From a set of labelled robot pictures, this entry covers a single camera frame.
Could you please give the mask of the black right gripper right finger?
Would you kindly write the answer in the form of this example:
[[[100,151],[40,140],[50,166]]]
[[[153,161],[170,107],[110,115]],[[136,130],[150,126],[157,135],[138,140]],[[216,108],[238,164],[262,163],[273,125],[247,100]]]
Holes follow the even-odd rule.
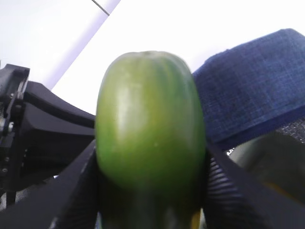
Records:
[[[209,229],[303,229],[305,208],[265,187],[207,143],[203,211]]]

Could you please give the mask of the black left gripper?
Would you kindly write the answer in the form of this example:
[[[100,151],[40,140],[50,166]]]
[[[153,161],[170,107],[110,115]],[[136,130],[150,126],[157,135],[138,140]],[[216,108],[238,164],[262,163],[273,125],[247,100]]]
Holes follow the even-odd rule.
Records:
[[[95,116],[28,82],[30,69],[6,64],[0,70],[0,195],[15,204],[9,191],[10,150],[17,128],[22,154],[19,186],[30,186],[60,173],[94,139]],[[23,100],[30,103],[24,109]]]

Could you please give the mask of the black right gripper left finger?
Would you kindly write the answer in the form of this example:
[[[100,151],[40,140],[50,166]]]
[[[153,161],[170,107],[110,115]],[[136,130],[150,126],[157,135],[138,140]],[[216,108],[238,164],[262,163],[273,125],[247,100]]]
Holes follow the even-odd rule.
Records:
[[[95,141],[57,178],[0,213],[2,229],[93,229],[98,215]]]

